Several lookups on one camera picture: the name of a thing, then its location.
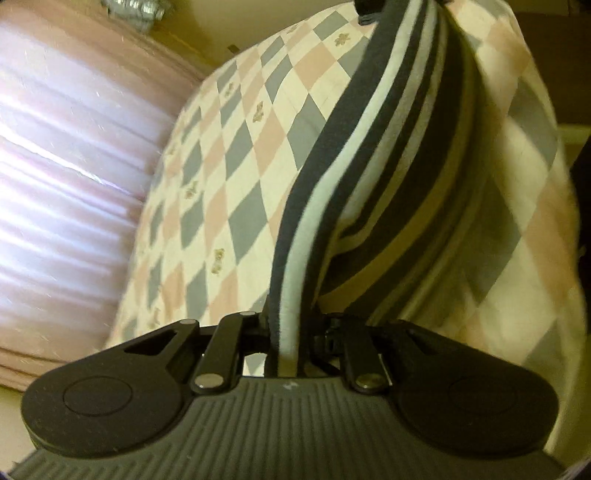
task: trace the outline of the pink curtain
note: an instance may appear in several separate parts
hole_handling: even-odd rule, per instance
[[[0,384],[19,390],[102,347],[160,151],[203,78],[73,5],[0,4]]]

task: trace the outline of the bed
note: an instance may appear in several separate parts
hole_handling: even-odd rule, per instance
[[[445,8],[438,15],[455,19],[476,60],[490,120],[481,183],[471,193],[480,200],[466,205],[474,208],[478,243],[467,237],[444,277],[435,278],[439,260],[426,262],[421,278],[446,288],[426,296],[421,280],[378,321],[396,314],[542,375],[561,402],[552,452],[586,336],[578,213],[563,146],[509,7],[455,0]],[[242,52],[203,82],[155,172],[107,346],[185,317],[214,325],[227,313],[260,311],[290,190],[374,28],[359,25],[353,4],[338,5]],[[246,366],[251,374],[261,368],[261,359]]]

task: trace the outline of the ribbed rubber surface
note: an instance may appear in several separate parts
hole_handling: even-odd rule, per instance
[[[340,379],[242,378],[200,397],[168,435],[107,459],[33,453],[15,480],[392,479],[555,480],[541,452],[509,460],[463,459],[414,437],[381,397]]]

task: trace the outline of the striped strap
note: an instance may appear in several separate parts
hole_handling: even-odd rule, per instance
[[[317,305],[379,323],[424,280],[472,191],[476,77],[434,0],[388,2],[287,199],[268,298],[269,374],[302,374]]]

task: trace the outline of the wall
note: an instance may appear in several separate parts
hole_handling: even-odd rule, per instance
[[[11,470],[34,449],[21,420],[21,396],[0,387],[0,471]]]

